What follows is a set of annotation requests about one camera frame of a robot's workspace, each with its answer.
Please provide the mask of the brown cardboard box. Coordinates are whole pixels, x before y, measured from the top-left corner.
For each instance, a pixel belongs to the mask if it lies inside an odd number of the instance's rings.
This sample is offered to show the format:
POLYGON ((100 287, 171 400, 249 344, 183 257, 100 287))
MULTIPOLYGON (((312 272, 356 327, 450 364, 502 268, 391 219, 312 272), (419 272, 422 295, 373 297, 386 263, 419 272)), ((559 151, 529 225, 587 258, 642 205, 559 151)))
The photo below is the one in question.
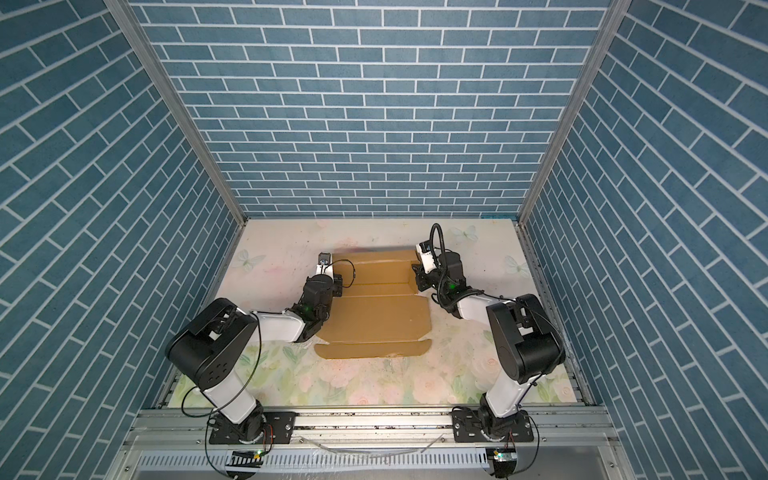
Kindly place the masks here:
POLYGON ((332 258, 347 287, 317 333, 319 357, 416 357, 429 351, 429 300, 417 289, 413 248, 334 252, 332 258))

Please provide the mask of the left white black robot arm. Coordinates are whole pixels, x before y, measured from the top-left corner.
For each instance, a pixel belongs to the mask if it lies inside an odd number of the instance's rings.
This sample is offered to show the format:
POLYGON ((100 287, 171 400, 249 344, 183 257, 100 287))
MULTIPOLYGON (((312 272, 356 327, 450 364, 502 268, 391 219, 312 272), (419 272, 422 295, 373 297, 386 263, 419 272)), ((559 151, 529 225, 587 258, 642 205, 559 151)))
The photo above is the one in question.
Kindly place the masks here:
POLYGON ((341 275, 316 274, 306 279, 299 301, 279 313, 247 312, 218 298, 169 341, 166 357, 214 406, 213 413, 249 441, 261 428, 262 408, 235 372, 242 353, 251 344, 309 340, 330 318, 342 290, 341 275))

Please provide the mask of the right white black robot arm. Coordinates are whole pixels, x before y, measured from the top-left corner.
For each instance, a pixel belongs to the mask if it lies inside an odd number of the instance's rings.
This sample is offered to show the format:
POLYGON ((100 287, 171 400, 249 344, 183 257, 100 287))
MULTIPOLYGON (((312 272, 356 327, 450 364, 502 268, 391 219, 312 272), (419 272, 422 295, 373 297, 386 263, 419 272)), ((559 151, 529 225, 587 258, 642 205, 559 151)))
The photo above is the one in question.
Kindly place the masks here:
POLYGON ((562 337, 536 295, 489 295, 467 284, 458 253, 437 252, 425 242, 416 252, 419 263, 412 269, 418 290, 433 290, 443 310, 491 330, 501 372, 481 397, 477 417, 486 435, 499 437, 521 416, 520 405, 534 383, 564 362, 562 337))

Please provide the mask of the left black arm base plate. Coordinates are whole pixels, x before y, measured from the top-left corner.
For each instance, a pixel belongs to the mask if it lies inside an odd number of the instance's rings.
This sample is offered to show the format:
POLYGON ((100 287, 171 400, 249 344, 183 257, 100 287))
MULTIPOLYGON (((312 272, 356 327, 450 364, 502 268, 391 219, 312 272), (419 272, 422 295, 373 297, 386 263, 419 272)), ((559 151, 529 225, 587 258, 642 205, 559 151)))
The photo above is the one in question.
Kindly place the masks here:
POLYGON ((289 444, 297 414, 291 411, 261 412, 257 410, 243 422, 235 424, 222 413, 211 417, 208 442, 213 445, 289 444))

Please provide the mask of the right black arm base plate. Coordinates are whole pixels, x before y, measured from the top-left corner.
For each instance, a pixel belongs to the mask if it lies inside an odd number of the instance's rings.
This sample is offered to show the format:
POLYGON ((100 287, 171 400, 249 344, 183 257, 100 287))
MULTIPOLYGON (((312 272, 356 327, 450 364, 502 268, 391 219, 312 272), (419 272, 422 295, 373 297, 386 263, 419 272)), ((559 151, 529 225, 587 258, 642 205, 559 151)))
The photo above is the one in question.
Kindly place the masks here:
POLYGON ((456 443, 525 443, 534 440, 532 421, 525 410, 498 418, 485 407, 470 409, 455 406, 450 414, 456 443))

